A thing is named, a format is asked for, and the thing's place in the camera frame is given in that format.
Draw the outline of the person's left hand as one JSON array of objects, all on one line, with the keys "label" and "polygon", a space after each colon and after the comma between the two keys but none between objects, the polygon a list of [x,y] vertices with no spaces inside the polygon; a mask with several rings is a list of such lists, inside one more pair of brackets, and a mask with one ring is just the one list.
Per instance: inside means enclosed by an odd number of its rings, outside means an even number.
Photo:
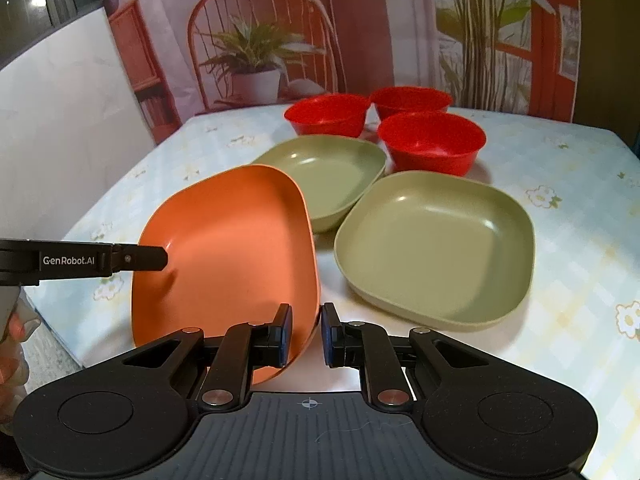
[{"label": "person's left hand", "polygon": [[8,426],[17,405],[26,396],[29,366],[22,344],[39,326],[38,320],[24,322],[17,313],[9,318],[6,339],[1,343],[1,425]]}]

